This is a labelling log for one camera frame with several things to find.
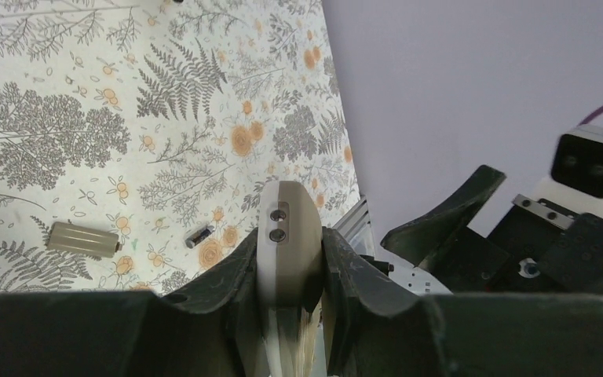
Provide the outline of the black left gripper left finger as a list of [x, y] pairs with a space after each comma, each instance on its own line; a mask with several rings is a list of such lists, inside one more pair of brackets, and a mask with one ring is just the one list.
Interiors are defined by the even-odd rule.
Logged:
[[257, 376], [252, 231], [177, 289], [0, 294], [0, 376]]

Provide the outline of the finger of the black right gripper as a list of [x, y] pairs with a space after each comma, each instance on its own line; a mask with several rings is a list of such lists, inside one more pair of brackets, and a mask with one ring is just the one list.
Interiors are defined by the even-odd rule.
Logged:
[[487, 165], [479, 166], [442, 203], [426, 214], [390, 229], [380, 241], [381, 247], [412, 265], [434, 267], [505, 180], [502, 171]]

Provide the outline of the white remote control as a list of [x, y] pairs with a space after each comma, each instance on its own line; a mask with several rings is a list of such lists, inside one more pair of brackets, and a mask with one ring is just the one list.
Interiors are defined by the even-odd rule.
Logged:
[[271, 375], [311, 375], [323, 294], [322, 224], [299, 182], [271, 181], [263, 188], [256, 280]]

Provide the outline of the AAA battery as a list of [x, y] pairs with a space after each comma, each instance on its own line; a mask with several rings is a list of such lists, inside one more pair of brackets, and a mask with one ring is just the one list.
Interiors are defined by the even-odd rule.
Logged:
[[194, 248], [214, 233], [212, 225], [202, 225], [200, 228], [185, 233], [184, 243], [187, 248]]

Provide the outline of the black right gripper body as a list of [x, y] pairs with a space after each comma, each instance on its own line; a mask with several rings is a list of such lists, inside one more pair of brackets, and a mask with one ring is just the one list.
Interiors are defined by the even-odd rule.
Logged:
[[517, 196], [487, 237], [453, 236], [430, 273], [452, 292], [603, 295], [603, 218]]

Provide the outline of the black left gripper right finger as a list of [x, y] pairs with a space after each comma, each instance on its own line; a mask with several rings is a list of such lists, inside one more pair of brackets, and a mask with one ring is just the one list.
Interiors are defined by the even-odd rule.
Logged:
[[603, 376], [603, 297], [417, 296], [323, 230], [336, 376]]

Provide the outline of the grey battery compartment cover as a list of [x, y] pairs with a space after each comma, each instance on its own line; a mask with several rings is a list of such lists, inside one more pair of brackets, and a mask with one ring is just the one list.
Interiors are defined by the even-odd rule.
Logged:
[[49, 232], [46, 248], [97, 258], [113, 258], [121, 250], [122, 244], [114, 233], [55, 222]]

